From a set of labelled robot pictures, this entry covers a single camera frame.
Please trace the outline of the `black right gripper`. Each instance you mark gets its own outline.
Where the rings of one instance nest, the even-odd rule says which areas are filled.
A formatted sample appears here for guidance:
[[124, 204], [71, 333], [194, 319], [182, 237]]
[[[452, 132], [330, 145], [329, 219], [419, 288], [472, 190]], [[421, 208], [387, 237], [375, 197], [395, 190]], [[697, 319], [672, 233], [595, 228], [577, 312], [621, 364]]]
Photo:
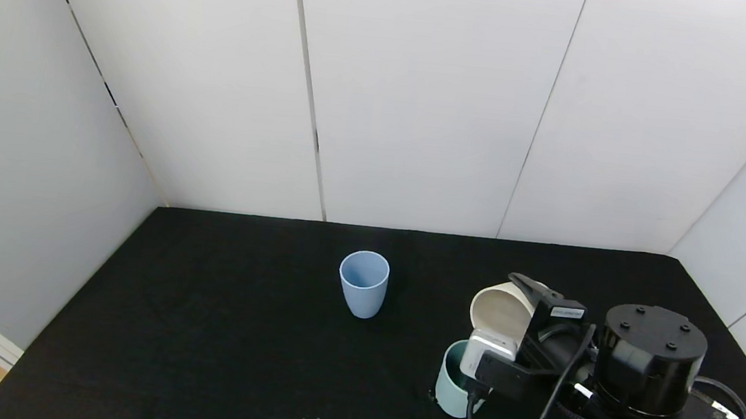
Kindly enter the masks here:
[[523, 337], [521, 363], [531, 369], [563, 370], [580, 350], [588, 309], [524, 274], [511, 272], [508, 279], [535, 307]]

